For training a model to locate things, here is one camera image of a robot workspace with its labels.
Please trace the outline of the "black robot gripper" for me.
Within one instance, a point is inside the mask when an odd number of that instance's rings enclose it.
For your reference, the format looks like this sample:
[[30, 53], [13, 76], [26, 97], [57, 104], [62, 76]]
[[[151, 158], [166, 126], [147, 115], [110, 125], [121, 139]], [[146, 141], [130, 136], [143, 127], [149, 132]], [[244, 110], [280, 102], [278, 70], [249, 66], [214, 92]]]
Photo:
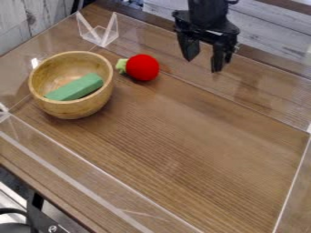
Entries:
[[183, 58], [191, 62], [201, 52], [199, 41], [213, 45], [211, 72], [224, 70], [237, 52], [240, 28], [229, 21], [232, 5], [240, 0], [187, 0], [189, 9], [175, 10], [175, 32]]

